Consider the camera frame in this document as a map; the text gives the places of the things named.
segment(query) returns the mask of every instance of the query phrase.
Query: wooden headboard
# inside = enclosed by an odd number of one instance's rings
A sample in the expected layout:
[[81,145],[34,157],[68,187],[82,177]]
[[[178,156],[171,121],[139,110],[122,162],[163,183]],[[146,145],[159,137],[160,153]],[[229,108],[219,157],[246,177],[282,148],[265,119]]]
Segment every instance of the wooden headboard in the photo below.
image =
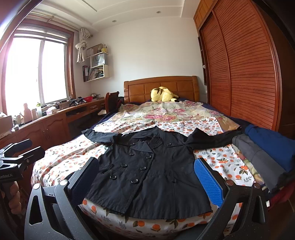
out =
[[154,88],[166,87],[180,98],[198,102],[199,86],[196,76],[167,76],[151,77],[124,82],[124,101],[146,102],[150,99],[150,92]]

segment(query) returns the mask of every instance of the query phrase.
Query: knotted white curtain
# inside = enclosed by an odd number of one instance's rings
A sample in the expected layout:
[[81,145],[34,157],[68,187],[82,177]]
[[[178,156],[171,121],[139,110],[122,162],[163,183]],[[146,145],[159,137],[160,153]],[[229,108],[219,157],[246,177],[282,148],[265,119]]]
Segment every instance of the knotted white curtain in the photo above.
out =
[[83,50],[87,48],[87,42],[85,39],[90,37],[90,32],[86,28],[81,28],[79,33],[80,42],[76,44],[76,49],[78,50],[77,62],[84,62]]

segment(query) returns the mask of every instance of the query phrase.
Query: window pane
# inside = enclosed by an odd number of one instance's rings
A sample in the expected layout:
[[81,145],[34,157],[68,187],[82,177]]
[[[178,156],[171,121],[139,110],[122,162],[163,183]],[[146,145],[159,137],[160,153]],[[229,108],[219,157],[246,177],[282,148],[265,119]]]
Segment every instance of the window pane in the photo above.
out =
[[38,90],[39,39],[14,38],[6,66],[5,98],[8,115],[23,112],[24,103],[29,109],[40,102]]
[[61,43],[45,41],[42,58],[42,85],[45,103],[67,98],[65,49]]

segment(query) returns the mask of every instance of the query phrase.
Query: jacket button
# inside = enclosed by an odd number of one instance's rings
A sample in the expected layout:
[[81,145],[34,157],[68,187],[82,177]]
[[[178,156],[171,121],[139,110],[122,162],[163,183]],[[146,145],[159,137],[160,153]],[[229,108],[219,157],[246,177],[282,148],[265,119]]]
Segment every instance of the jacket button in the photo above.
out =
[[131,183],[138,183],[138,179],[131,180]]

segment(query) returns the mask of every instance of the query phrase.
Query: black jacket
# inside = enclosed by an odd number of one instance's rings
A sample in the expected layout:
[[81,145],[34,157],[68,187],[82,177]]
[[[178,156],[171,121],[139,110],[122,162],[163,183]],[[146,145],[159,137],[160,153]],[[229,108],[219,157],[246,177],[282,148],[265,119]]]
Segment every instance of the black jacket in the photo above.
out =
[[84,135],[110,145],[86,198],[111,212],[141,219],[181,219],[211,212],[194,172],[193,149],[226,146],[240,130],[209,136],[196,128],[188,137],[158,127],[129,134]]

